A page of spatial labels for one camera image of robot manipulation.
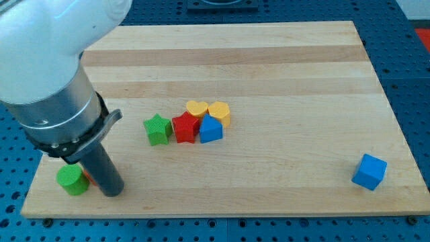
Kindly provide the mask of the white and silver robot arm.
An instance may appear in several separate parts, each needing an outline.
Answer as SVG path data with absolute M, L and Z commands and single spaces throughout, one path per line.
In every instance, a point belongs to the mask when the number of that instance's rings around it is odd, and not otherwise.
M 121 118 L 94 90 L 80 55 L 116 28 L 131 5 L 131 0 L 1 2 L 1 103 L 48 156 L 81 161 Z

